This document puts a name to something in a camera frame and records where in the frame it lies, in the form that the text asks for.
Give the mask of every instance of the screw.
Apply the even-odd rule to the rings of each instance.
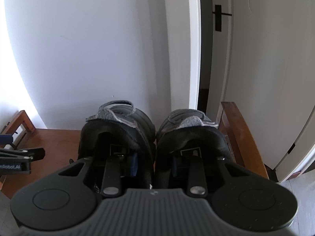
[[[196,195],[204,195],[206,193],[206,189],[202,186],[193,186],[190,188],[190,192]]]
[[[105,193],[106,195],[116,195],[117,193],[119,193],[119,189],[117,187],[110,186],[106,187],[103,190],[103,193]]]

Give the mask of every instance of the white door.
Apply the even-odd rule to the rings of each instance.
[[[232,0],[212,0],[213,12],[216,11],[216,5],[221,6],[222,13],[232,14]],[[216,17],[221,18],[221,24],[220,20],[219,22],[218,20],[216,22]],[[206,111],[207,116],[212,120],[216,119],[220,102],[224,100],[231,53],[232,24],[232,16],[213,14],[212,63],[208,105]]]
[[[226,48],[214,31],[211,79],[223,87],[215,84],[212,91],[221,100],[237,104],[264,163],[275,168],[315,104],[314,0],[233,0],[232,4],[228,56],[224,56]],[[221,64],[215,59],[219,55]],[[228,59],[225,76],[222,61]],[[208,112],[213,109],[212,116],[217,111],[217,99],[207,108]]]

